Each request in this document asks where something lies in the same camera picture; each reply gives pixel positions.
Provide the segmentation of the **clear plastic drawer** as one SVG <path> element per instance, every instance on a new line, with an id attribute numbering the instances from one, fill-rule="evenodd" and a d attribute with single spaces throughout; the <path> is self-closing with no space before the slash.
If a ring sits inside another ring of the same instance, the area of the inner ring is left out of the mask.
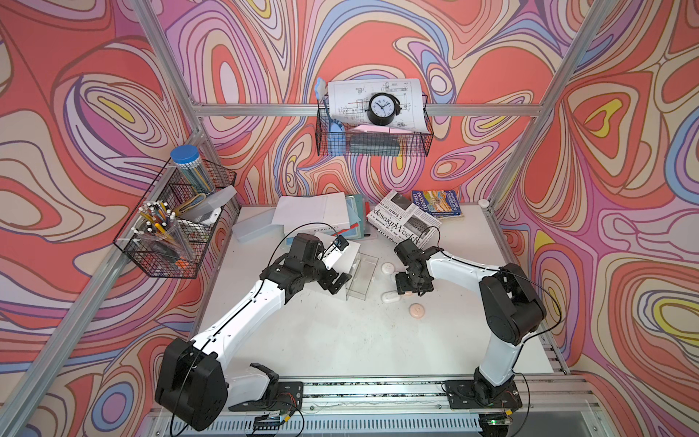
<path id="1" fill-rule="evenodd" d="M 346 288 L 347 298 L 366 300 L 378 266 L 378 259 L 361 252 L 352 264 L 351 280 Z"/>

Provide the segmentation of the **white drawer cabinet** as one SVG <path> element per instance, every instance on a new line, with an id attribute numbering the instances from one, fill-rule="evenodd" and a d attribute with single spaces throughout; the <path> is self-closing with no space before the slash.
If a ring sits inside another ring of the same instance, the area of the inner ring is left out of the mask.
<path id="1" fill-rule="evenodd" d="M 319 238 L 319 240 L 322 242 L 322 245 L 324 247 L 323 252 L 327 247 L 329 247 L 329 244 L 336 238 L 331 235 L 326 235 L 317 232 L 315 234 L 316 237 Z M 351 267 L 353 262 L 355 261 L 357 254 L 359 253 L 360 250 L 360 244 L 354 241 L 349 241 L 349 247 L 345 249 L 343 256 L 338 260 L 338 262 L 333 266 L 333 269 L 337 271 L 338 273 L 350 273 L 351 272 Z"/>

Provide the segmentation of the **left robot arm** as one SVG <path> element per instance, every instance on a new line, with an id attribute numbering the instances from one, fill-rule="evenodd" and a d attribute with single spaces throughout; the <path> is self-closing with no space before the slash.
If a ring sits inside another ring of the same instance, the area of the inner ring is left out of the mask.
<path id="1" fill-rule="evenodd" d="M 324 244 L 315 235 L 296 235 L 289 251 L 269 263 L 228 313 L 191 340 L 176 339 L 167 346 L 156 403 L 197 432 L 225 410 L 246 403 L 263 408 L 279 404 L 278 373 L 257 362 L 240 371 L 229 371 L 229 364 L 250 335 L 307 284 L 337 294 L 351 279 L 334 268 L 349 245 L 342 236 Z"/>

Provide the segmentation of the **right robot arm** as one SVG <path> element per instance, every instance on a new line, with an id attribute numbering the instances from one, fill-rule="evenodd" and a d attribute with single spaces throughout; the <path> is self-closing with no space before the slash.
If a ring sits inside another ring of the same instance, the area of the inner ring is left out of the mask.
<path id="1" fill-rule="evenodd" d="M 491 338 L 473 378 L 463 389 L 453 389 L 453 396 L 483 408 L 502 408 L 511 399 L 513 406 L 520 408 L 522 402 L 514 393 L 514 367 L 524 342 L 536 336 L 547 315 L 522 268 L 514 263 L 503 267 L 478 264 L 437 246 L 420 249 L 412 240 L 399 243 L 394 253 L 405 267 L 395 275 L 400 295 L 412 292 L 423 296 L 434 291 L 435 280 L 480 291 Z"/>

